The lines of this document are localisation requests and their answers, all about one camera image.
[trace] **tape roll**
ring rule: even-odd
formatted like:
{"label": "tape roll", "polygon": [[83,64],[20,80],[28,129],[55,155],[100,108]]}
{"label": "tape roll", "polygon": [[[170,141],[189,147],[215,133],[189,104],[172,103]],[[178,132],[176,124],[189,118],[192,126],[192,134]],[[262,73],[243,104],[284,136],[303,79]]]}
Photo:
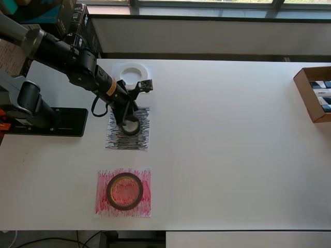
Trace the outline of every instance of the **tape roll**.
{"label": "tape roll", "polygon": [[140,71],[141,77],[138,80],[138,82],[148,79],[148,72],[147,72],[146,68],[143,65],[140,65],[140,64],[137,64],[137,63],[129,63],[129,64],[122,65],[122,67],[118,71],[115,72],[115,80],[116,81],[124,80],[121,75],[127,69],[137,69],[138,71]]}

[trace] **cable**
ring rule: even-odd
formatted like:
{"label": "cable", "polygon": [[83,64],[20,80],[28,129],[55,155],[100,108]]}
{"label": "cable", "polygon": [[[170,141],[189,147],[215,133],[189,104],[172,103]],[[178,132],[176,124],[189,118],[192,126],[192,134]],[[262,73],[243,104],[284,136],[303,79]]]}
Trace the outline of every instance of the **cable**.
{"label": "cable", "polygon": [[62,35],[62,37],[60,38],[60,40],[58,40],[58,41],[56,41],[56,42],[63,41],[63,39],[66,38],[66,37],[67,37],[68,35],[70,35],[70,34],[76,35],[76,36],[78,36],[79,38],[81,38],[81,39],[84,41],[85,47],[89,48],[89,46],[88,46],[86,40],[83,38],[83,36],[81,36],[81,35],[79,35],[79,34],[77,34],[77,33],[66,33],[66,34]]}
{"label": "cable", "polygon": [[84,243],[84,245],[83,245],[83,247],[82,248],[84,248],[85,246],[86,247],[88,247],[86,244],[92,239],[92,238],[94,238],[95,236],[97,236],[99,233],[101,233],[102,231],[99,231],[99,232],[97,232],[96,234],[93,234],[85,243]]}
{"label": "cable", "polygon": [[98,96],[96,96],[95,97],[95,99],[94,99],[94,101],[93,101],[93,103],[92,103],[92,107],[91,107],[91,112],[92,112],[92,114],[95,116],[95,117],[102,117],[102,116],[105,116],[107,113],[108,113],[108,103],[106,103],[106,112],[104,112],[103,114],[101,114],[101,115],[97,115],[97,114],[95,114],[94,113],[94,108],[95,108],[95,105],[97,104],[97,101],[99,100],[99,97]]}
{"label": "cable", "polygon": [[69,241],[69,242],[74,242],[74,243],[79,243],[79,244],[82,244],[83,247],[87,247],[87,248],[90,248],[89,246],[85,244],[83,244],[82,242],[80,241],[77,241],[77,240],[72,240],[72,239],[64,239],[64,238],[44,238],[44,239],[37,239],[37,240],[34,240],[34,241],[30,241],[30,242],[27,242],[27,243],[24,243],[24,244],[21,244],[19,246],[17,246],[16,248],[21,248],[21,247],[24,247],[28,244],[33,244],[33,243],[37,243],[37,242],[41,242],[41,241],[44,241],[44,240],[64,240],[64,241]]}
{"label": "cable", "polygon": [[11,247],[12,247],[12,245],[13,245],[13,244],[15,243],[15,241],[16,241],[16,238],[17,238],[17,231],[15,231],[15,237],[14,237],[12,243],[10,244],[10,246],[9,246],[8,248],[11,248]]}
{"label": "cable", "polygon": [[77,236],[77,245],[78,245],[78,248],[81,248],[81,246],[79,245],[78,231],[77,230],[76,230],[76,236]]}

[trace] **wall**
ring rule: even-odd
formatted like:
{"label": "wall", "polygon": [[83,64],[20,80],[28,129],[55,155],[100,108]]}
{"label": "wall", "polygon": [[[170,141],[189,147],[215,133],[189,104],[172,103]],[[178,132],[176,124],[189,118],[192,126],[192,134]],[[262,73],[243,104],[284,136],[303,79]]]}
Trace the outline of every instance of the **wall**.
{"label": "wall", "polygon": [[93,21],[105,53],[331,55],[331,24]]}

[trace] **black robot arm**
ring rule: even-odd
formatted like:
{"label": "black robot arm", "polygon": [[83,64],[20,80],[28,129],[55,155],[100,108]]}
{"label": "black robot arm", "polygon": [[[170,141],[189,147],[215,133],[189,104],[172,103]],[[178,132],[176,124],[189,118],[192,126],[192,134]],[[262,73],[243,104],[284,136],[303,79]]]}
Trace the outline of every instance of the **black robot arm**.
{"label": "black robot arm", "polygon": [[[106,103],[106,108],[108,105],[111,107],[116,124],[125,134],[138,133],[140,125],[134,115],[138,110],[135,100],[140,92],[153,90],[151,80],[138,82],[134,90],[127,90],[123,80],[116,82],[97,65],[97,58],[89,49],[78,50],[41,29],[23,29],[1,14],[0,21],[5,21],[7,27],[7,36],[2,33],[2,38],[20,45],[29,58],[66,74],[70,83],[93,92],[96,98],[92,112],[100,98]],[[100,117],[106,113],[93,114]]]}

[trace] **item inside box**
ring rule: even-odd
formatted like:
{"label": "item inside box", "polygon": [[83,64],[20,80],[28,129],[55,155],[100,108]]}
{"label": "item inside box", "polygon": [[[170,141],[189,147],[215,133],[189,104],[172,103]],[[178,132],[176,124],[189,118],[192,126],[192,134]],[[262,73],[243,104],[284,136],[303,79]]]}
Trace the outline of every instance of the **item inside box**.
{"label": "item inside box", "polygon": [[309,81],[324,112],[331,113],[331,81]]}

